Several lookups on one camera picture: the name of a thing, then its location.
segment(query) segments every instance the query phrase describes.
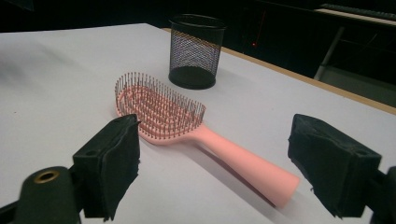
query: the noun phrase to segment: hairbrush handle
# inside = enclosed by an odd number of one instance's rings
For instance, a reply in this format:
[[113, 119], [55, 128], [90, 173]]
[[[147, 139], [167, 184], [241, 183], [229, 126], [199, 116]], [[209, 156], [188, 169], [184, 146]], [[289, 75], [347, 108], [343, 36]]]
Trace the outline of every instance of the hairbrush handle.
[[203, 143], [277, 207], [283, 207], [298, 186], [296, 175], [214, 133], [203, 123], [189, 137]]

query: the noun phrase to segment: pencil cup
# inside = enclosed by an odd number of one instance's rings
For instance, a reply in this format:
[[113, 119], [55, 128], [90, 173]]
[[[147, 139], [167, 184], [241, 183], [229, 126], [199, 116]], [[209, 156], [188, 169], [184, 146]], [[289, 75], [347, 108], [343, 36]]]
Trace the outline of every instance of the pencil cup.
[[215, 85], [226, 26], [201, 15], [179, 14], [171, 20], [169, 80], [191, 90]]

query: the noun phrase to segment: white tabletop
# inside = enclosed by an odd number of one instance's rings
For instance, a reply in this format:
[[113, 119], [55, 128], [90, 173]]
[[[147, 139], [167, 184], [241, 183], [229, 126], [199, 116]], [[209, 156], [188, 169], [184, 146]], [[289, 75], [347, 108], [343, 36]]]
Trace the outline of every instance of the white tabletop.
[[170, 34], [147, 24], [0, 34], [0, 206], [17, 201], [35, 171], [70, 167], [116, 117], [116, 80], [137, 71], [203, 103], [209, 128], [302, 180], [291, 201], [274, 208], [202, 147], [140, 141], [139, 176], [113, 223], [369, 223], [369, 208], [340, 219], [313, 194], [287, 155], [291, 121], [298, 113], [330, 123], [381, 154], [385, 173], [396, 164], [394, 115], [226, 52], [214, 87], [181, 89], [167, 78], [169, 50]]

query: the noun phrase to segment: pink hairbrush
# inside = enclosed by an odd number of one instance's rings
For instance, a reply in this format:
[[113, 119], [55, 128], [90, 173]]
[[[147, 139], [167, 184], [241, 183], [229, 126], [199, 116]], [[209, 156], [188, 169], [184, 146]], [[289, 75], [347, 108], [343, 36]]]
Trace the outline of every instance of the pink hairbrush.
[[299, 178], [210, 131], [205, 106], [171, 90], [153, 77], [128, 73], [116, 83], [117, 113], [136, 114], [139, 135], [154, 145], [180, 141], [204, 144], [275, 206], [283, 207]]

